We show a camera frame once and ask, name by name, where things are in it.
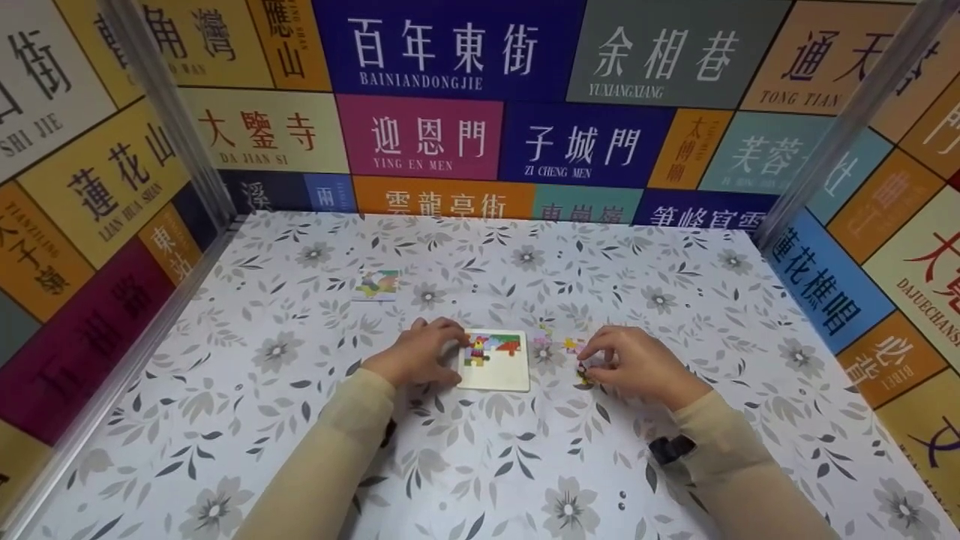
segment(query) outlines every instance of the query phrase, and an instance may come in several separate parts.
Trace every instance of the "orange sign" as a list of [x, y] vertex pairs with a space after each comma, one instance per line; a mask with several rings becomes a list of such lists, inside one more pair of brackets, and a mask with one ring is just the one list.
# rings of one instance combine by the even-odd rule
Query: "orange sign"
[[860, 336], [837, 360], [873, 408], [947, 367], [947, 361], [899, 311]]
[[0, 186], [0, 268], [0, 286], [44, 322], [93, 276], [17, 182]]
[[933, 102], [900, 146], [945, 179], [957, 172], [960, 168], [960, 77]]
[[740, 108], [837, 114], [912, 9], [797, 2]]
[[138, 235], [174, 285], [186, 279], [200, 260], [200, 248], [172, 203], [147, 222]]
[[677, 110], [647, 186], [696, 189], [731, 118], [732, 110]]
[[953, 16], [913, 62], [870, 125], [890, 140], [899, 142], [960, 72], [957, 58], [960, 58], [960, 14]]
[[533, 184], [427, 178], [355, 176], [364, 213], [531, 219]]
[[310, 0], [247, 0], [277, 88], [330, 91]]
[[936, 175], [895, 149], [827, 229], [862, 264], [943, 185]]

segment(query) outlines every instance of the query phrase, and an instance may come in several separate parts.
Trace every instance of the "colorful wall tiles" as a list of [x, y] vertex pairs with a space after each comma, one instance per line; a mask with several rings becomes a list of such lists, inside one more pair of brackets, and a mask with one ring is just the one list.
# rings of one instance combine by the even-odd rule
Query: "colorful wall tiles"
[[960, 377], [946, 370], [877, 412], [926, 486], [960, 525], [960, 454], [957, 440]]
[[563, 101], [584, 0], [314, 3], [333, 89]]
[[785, 0], [590, 0], [568, 101], [735, 109]]
[[[7, 4], [0, 519], [217, 234], [96, 3]], [[141, 6], [170, 69], [187, 83], [273, 87], [266, 64], [254, 79], [256, 68], [228, 58], [230, 47], [238, 59], [262, 58], [246, 7], [215, 4]]]
[[330, 91], [310, 0], [247, 0], [277, 88]]
[[876, 408], [947, 368], [947, 362], [899, 311], [844, 349], [837, 360]]
[[924, 50], [900, 80], [870, 125], [883, 136], [900, 142], [940, 92], [960, 73], [960, 13]]
[[824, 116], [738, 112], [699, 188], [782, 194], [831, 121]]
[[27, 342], [40, 324], [23, 307], [0, 291], [0, 368]]
[[534, 219], [630, 223], [640, 203], [641, 189], [538, 184]]
[[634, 225], [753, 231], [776, 201], [772, 195], [646, 189]]
[[187, 182], [187, 174], [141, 99], [17, 180], [100, 268]]
[[830, 234], [862, 263], [943, 185], [919, 162], [894, 150], [830, 220]]
[[56, 444], [173, 289], [129, 242], [0, 369], [0, 418]]
[[820, 223], [829, 223], [886, 158], [891, 148], [891, 144], [883, 137], [869, 128], [864, 129], [853, 146], [833, 166], [823, 188], [813, 194], [806, 207]]
[[426, 178], [353, 177], [357, 206], [369, 213], [530, 219], [533, 184]]
[[743, 100], [743, 110], [837, 114], [913, 8], [798, 1]]
[[0, 184], [115, 111], [53, 2], [17, 4], [0, 17]]
[[835, 354], [893, 311], [893, 305], [809, 212], [767, 259]]
[[194, 126], [218, 167], [346, 173], [333, 95], [184, 88]]
[[343, 95], [337, 105], [353, 174], [496, 179], [500, 103]]
[[696, 189], [731, 118], [730, 110], [678, 109], [647, 186]]
[[12, 510], [20, 494], [52, 453], [49, 446], [0, 420], [0, 516]]
[[960, 369], [960, 193], [945, 187], [864, 264], [947, 361]]
[[900, 147], [941, 178], [960, 169], [960, 76], [920, 117]]
[[644, 187], [673, 116], [664, 107], [512, 103], [499, 178]]

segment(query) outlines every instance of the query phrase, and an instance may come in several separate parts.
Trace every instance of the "yellow sign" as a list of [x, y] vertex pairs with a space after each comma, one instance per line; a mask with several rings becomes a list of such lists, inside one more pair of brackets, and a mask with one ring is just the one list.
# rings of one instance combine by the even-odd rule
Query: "yellow sign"
[[200, 260], [200, 248], [173, 204], [163, 207], [140, 231], [139, 236], [174, 285], [186, 279]]
[[349, 172], [333, 94], [220, 88], [181, 93], [219, 168]]
[[178, 85], [274, 87], [246, 3], [142, 0], [137, 5]]
[[93, 276], [16, 182], [0, 186], [0, 268], [0, 287], [43, 322]]
[[[960, 378], [946, 370], [876, 415], [953, 524], [960, 527], [960, 452], [954, 450], [960, 440]], [[948, 529], [949, 524], [940, 527]]]
[[696, 189], [732, 117], [732, 110], [678, 109], [647, 186]]
[[277, 88], [330, 91], [310, 0], [247, 0]]
[[943, 178], [960, 168], [960, 77], [940, 94], [900, 144]]
[[50, 447], [0, 420], [0, 520], [50, 458]]
[[797, 2], [740, 108], [839, 113], [912, 9]]
[[123, 109], [143, 95], [143, 89], [133, 80], [127, 54], [120, 47], [113, 29], [97, 9], [97, 0], [56, 2], [116, 107]]
[[837, 355], [867, 405], [879, 408], [947, 368], [947, 362], [894, 311]]
[[19, 181], [100, 268], [186, 184], [187, 173], [141, 99]]
[[960, 13], [920, 54], [870, 125], [899, 142], [917, 118], [960, 73]]
[[960, 369], [957, 209], [960, 193], [945, 187], [863, 267], [940, 354]]

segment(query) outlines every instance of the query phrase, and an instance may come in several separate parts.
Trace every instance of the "table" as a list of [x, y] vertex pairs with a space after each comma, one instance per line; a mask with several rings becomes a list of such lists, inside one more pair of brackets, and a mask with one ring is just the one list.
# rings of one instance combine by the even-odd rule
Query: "table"
[[[397, 301], [351, 302], [361, 267]], [[338, 382], [441, 315], [551, 343], [529, 393], [398, 400], [344, 538], [712, 537], [650, 463], [662, 409], [578, 387], [563, 341], [608, 322], [713, 383], [841, 535], [960, 538], [744, 233], [299, 212], [246, 221], [30, 537], [229, 538]]]

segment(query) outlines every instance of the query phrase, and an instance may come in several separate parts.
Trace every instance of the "blue sign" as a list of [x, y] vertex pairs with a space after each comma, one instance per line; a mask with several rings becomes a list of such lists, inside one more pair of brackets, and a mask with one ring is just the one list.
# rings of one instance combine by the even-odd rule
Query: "blue sign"
[[753, 231], [777, 201], [774, 195], [687, 189], [647, 189], [634, 225]]
[[278, 171], [236, 171], [220, 169], [237, 211], [310, 211], [310, 197], [302, 173]]
[[806, 210], [764, 255], [835, 355], [894, 309]]
[[197, 242], [200, 251], [205, 252], [217, 237], [217, 227], [213, 224], [210, 214], [206, 213], [203, 201], [192, 182], [174, 195], [174, 208], [180, 214], [183, 225], [190, 231], [193, 241]]
[[337, 93], [563, 101], [585, 0], [314, 0]]
[[500, 180], [644, 187], [674, 109], [509, 103]]
[[305, 174], [303, 181], [310, 194], [310, 204], [318, 212], [350, 213], [357, 211], [353, 183], [346, 174]]

